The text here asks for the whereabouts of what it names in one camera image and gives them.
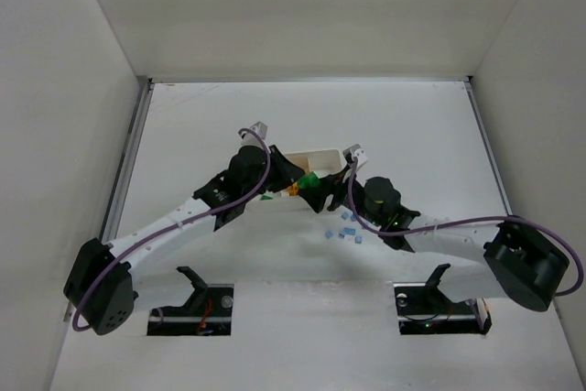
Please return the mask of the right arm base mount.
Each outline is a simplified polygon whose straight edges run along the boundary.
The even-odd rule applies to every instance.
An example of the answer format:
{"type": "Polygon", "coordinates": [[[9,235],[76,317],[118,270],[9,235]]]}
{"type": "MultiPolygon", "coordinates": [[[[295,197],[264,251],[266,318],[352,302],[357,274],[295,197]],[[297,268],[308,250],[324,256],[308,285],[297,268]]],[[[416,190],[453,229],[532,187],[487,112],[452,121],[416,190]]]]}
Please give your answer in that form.
{"type": "Polygon", "coordinates": [[[439,290],[450,264],[437,266],[425,282],[399,282],[393,286],[397,325],[401,335],[479,334],[485,336],[493,321],[484,299],[452,302],[439,290]]]}

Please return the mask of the white divided plastic container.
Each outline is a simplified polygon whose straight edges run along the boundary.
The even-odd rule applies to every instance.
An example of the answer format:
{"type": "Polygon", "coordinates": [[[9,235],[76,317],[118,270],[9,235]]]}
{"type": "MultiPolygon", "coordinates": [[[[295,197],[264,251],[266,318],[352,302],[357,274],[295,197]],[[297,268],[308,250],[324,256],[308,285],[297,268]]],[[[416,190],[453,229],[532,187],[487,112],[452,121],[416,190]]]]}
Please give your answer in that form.
{"type": "Polygon", "coordinates": [[[322,149],[286,153],[285,158],[300,167],[304,175],[297,182],[279,192],[267,192],[252,199],[245,210],[250,213],[275,213],[310,211],[310,206],[300,197],[300,191],[316,186],[318,180],[341,171],[342,152],[339,149],[322,149]]]}

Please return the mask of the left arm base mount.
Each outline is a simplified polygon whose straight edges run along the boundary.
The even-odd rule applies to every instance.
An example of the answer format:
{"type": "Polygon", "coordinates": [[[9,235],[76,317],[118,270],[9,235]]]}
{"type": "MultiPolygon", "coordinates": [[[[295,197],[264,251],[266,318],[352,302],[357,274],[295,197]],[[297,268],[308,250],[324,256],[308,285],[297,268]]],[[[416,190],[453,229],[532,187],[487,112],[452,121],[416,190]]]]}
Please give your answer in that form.
{"type": "Polygon", "coordinates": [[[234,303],[233,284],[208,284],[193,269],[177,271],[190,282],[190,296],[178,306],[149,312],[147,336],[230,336],[234,303]]]}

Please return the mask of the green lego cluster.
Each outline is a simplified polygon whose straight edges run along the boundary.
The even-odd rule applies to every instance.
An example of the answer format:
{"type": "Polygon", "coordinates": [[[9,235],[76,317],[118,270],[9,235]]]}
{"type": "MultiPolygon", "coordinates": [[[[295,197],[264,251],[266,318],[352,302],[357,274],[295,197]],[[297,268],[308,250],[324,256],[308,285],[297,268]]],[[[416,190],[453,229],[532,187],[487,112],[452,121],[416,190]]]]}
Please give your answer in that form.
{"type": "Polygon", "coordinates": [[[311,171],[304,175],[297,181],[299,190],[305,190],[309,188],[317,188],[320,185],[320,178],[314,171],[311,171]]]}

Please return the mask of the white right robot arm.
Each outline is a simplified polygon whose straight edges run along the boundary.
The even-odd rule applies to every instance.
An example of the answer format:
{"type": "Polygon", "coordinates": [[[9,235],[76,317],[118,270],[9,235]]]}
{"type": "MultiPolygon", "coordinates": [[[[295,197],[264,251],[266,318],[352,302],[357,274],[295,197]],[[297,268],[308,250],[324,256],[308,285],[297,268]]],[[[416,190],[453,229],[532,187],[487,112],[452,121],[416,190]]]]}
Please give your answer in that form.
{"type": "Polygon", "coordinates": [[[388,178],[359,183],[351,167],[298,181],[298,195],[315,212],[348,208],[388,247],[411,254],[459,257],[466,266],[440,264],[431,288],[452,302],[508,298],[533,311],[548,309],[569,259],[537,227],[519,217],[454,223],[410,210],[388,178]]]}

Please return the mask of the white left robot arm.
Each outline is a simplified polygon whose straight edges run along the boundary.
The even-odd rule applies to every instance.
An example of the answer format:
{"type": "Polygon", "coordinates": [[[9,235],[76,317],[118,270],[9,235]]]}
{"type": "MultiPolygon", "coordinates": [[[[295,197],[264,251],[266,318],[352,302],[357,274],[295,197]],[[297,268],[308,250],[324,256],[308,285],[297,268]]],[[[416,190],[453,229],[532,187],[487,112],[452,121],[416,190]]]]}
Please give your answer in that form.
{"type": "Polygon", "coordinates": [[[275,146],[243,146],[227,169],[165,216],[107,244],[97,238],[87,241],[63,288],[75,308],[71,327],[105,335],[136,311],[191,304],[203,289],[192,269],[180,266],[161,276],[152,273],[152,267],[184,245],[219,231],[242,215],[250,200],[279,193],[304,174],[275,146]]]}

